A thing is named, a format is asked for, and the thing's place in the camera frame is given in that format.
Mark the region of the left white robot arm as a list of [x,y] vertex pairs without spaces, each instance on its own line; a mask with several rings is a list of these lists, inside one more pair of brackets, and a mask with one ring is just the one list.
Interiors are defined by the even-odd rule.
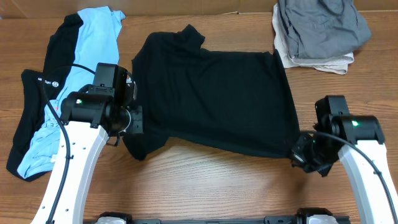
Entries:
[[63,101],[58,156],[33,223],[83,223],[86,198],[100,152],[112,136],[141,134],[142,107],[111,95],[71,93]]

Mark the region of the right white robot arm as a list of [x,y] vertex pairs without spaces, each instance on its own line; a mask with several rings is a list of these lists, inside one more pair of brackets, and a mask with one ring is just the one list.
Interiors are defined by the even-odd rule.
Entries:
[[345,168],[362,223],[397,223],[397,192],[387,163],[385,138],[375,116],[327,114],[302,131],[291,150],[293,166],[328,175]]

